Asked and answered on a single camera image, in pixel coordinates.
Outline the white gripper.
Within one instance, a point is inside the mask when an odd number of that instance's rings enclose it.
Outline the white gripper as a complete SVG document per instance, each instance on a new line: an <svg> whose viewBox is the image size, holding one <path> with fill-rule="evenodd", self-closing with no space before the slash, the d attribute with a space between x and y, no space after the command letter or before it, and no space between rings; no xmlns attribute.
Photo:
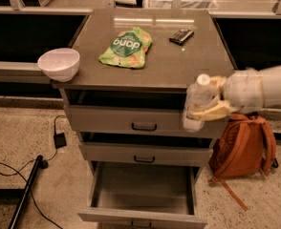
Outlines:
<svg viewBox="0 0 281 229"><path fill-rule="evenodd" d="M264 106L262 77L254 69L236 71L228 79L224 76L211 76L209 81L213 94L223 92L227 100L238 113L248 114L259 111ZM204 108L188 107L185 116L192 120L212 121L224 118L231 113L227 101L217 100Z"/></svg>

